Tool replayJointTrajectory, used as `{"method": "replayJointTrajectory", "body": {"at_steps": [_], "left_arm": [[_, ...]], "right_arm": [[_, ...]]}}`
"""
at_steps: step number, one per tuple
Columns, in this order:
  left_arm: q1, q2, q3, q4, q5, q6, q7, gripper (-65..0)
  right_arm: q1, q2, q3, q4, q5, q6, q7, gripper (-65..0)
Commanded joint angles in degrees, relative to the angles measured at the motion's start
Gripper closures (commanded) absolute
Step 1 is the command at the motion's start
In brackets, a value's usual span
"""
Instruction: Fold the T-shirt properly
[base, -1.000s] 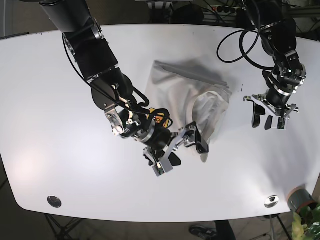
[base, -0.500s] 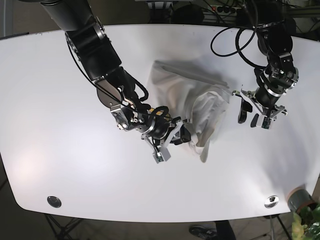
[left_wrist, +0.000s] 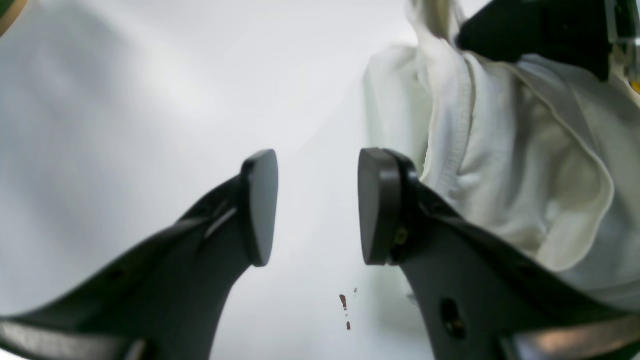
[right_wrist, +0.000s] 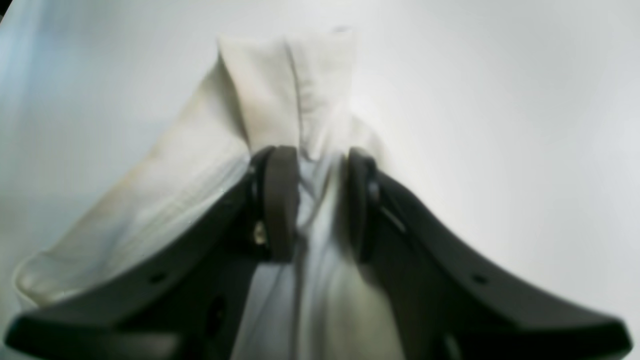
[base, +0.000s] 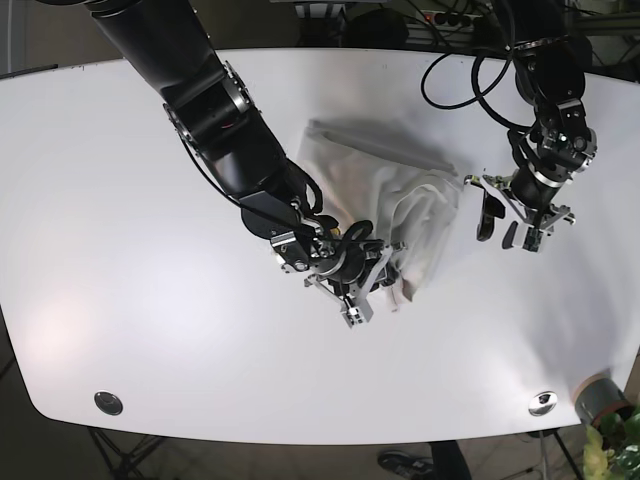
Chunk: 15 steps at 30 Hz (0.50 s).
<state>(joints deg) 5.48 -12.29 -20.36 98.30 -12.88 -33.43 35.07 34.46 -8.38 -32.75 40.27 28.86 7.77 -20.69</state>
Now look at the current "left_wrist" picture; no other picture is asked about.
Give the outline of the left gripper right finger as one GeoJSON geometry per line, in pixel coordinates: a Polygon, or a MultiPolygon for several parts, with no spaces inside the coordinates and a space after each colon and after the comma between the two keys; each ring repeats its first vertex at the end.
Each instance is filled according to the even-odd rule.
{"type": "Polygon", "coordinates": [[[390,149],[358,159],[367,265],[407,278],[437,360],[632,360],[639,314],[574,289],[466,221],[390,149]]]}

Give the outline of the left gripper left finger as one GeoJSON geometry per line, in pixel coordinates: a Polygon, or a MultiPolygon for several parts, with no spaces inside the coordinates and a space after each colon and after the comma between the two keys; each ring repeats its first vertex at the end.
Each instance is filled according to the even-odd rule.
{"type": "Polygon", "coordinates": [[[38,309],[1,318],[26,360],[208,360],[231,290],[274,246],[277,153],[261,150],[176,223],[38,309]]]}

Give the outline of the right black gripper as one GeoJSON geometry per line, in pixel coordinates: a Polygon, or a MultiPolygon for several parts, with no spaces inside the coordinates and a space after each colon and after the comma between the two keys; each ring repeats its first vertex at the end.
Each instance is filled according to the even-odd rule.
{"type": "Polygon", "coordinates": [[[637,83],[639,36],[637,0],[494,0],[462,25],[455,43],[497,62],[539,55],[601,82],[618,63],[637,83]]]}

